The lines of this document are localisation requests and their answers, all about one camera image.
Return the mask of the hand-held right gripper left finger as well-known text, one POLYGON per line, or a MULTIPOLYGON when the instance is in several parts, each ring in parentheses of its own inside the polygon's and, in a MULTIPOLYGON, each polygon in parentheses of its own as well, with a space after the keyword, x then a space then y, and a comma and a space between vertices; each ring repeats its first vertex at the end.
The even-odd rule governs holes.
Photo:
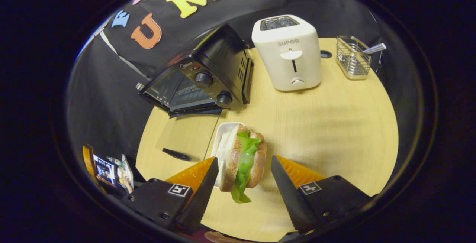
POLYGON ((198 230, 219 172, 211 157, 167 180, 151 178, 129 195, 129 209, 171 231, 198 230))

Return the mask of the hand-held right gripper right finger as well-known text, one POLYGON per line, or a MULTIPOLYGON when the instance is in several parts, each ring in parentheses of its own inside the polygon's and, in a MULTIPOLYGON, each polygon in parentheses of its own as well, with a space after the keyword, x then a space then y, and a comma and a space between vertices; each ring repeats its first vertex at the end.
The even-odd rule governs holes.
POLYGON ((325 233, 358 216, 371 197, 340 175, 325 177, 279 155, 271 172, 299 233, 325 233))

